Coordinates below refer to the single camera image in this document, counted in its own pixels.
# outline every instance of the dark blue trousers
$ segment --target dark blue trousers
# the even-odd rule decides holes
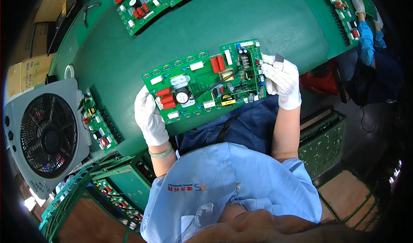
[[[219,142],[233,142],[271,154],[278,95],[250,102],[188,132],[175,136],[179,154]]]

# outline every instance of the electric fan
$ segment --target electric fan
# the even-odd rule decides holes
[[[28,91],[4,107],[14,160],[41,199],[89,154],[90,134],[77,111],[81,97],[71,78]]]

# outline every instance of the tape roll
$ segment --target tape roll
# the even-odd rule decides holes
[[[75,69],[73,69],[72,65],[66,66],[65,70],[65,79],[67,78],[74,78],[75,77]]]

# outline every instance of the person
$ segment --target person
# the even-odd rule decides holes
[[[343,224],[320,223],[317,189],[298,159],[302,101],[297,66],[275,61],[275,56],[262,55],[262,60],[269,96],[184,133],[176,152],[153,96],[146,86],[138,93],[135,119],[157,176],[140,226],[147,242],[274,242],[290,236],[307,242],[341,234],[356,241],[364,235]],[[262,115],[251,122],[260,107]],[[258,134],[268,127],[269,152]]]
[[[345,89],[359,106],[396,102],[403,84],[400,61],[387,49],[377,12],[376,37],[365,22],[363,0],[352,0],[359,19],[359,46],[338,56],[339,74]]]

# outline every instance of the black cable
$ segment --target black cable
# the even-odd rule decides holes
[[[240,67],[238,66],[238,69],[235,71],[235,73],[233,73],[232,75],[230,75],[230,76],[228,76],[228,77],[225,77],[225,79],[222,79],[222,80],[216,82],[214,85],[212,85],[211,87],[209,87],[209,88],[206,89],[205,91],[201,92],[201,94],[199,94],[198,96],[196,96],[196,97],[194,97],[194,98],[191,98],[190,101],[193,101],[193,100],[198,99],[198,98],[199,98],[202,94],[204,94],[205,92],[207,92],[207,91],[209,91],[209,90],[212,90],[214,87],[220,85],[221,83],[228,81],[228,80],[229,80],[230,78],[232,78],[232,77],[235,77],[235,75],[236,75],[239,71],[240,71]]]
[[[361,108],[361,110],[363,111],[363,117],[361,118],[361,121],[360,121],[361,128],[362,128],[364,131],[366,131],[367,133],[371,133],[371,132],[373,132],[373,131],[376,129],[377,122],[376,122],[376,124],[374,125],[374,127],[373,127],[373,129],[372,129],[371,131],[367,131],[367,130],[363,127],[364,108],[363,108],[363,107],[360,107],[360,108]]]

